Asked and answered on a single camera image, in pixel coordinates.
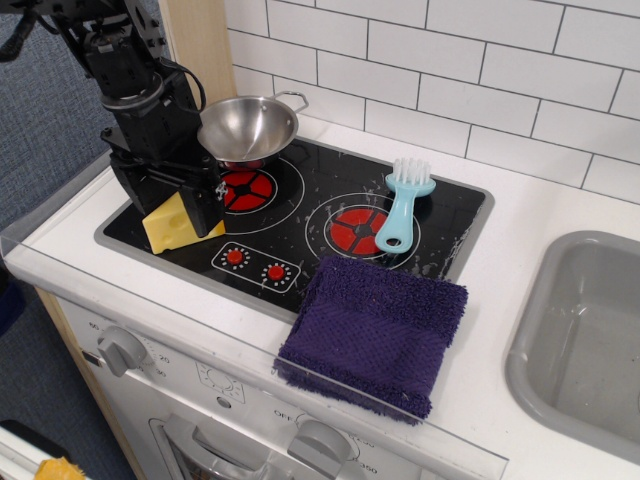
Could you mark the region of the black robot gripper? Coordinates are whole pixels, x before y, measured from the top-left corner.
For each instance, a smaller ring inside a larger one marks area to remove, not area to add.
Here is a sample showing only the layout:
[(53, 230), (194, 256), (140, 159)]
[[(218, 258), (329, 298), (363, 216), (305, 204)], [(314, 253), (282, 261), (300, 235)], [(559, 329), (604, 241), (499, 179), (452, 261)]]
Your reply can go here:
[(152, 74), (144, 89), (119, 87), (101, 102), (117, 122), (101, 138), (133, 205), (149, 215), (179, 189), (196, 235), (207, 236), (224, 219), (226, 186), (197, 139), (202, 121), (187, 77)]

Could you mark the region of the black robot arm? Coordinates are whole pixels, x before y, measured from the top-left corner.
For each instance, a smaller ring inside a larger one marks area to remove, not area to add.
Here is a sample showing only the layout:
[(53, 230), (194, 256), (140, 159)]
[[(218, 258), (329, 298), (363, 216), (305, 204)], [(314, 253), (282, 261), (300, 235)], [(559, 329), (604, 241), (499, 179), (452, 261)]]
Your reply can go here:
[(101, 92), (116, 119), (101, 133), (110, 165), (134, 206), (151, 214), (180, 196), (198, 237), (224, 216), (222, 183), (213, 156), (200, 144), (204, 92), (186, 67), (164, 57), (160, 24), (138, 1), (4, 1), (19, 16), (1, 46), (2, 62), (15, 60), (35, 25), (59, 35)]

